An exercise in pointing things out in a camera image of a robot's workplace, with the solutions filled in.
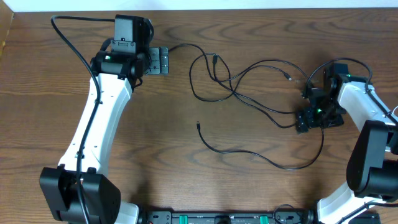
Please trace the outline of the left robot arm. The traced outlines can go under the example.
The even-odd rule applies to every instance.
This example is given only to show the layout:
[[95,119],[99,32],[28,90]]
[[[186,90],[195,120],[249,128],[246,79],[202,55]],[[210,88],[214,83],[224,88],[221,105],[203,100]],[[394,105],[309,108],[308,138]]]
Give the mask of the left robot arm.
[[125,106],[144,75],[169,71],[167,47],[151,47],[154,27],[144,17],[117,15],[114,35],[83,64],[90,89],[76,133],[57,167],[39,184],[55,220],[66,223],[145,223],[138,205],[124,202],[108,179],[114,136]]

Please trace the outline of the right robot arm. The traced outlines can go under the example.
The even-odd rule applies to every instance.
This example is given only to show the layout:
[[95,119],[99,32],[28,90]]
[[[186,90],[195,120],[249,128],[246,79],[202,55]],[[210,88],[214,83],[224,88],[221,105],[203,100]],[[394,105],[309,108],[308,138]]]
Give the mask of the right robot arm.
[[345,58],[320,66],[323,86],[305,84],[303,98],[309,107],[296,113],[296,130],[343,125],[350,115],[360,134],[346,167],[346,180],[331,195],[305,212],[304,223],[349,223],[366,210],[378,206],[397,207],[397,116],[377,96],[371,77],[350,74]]

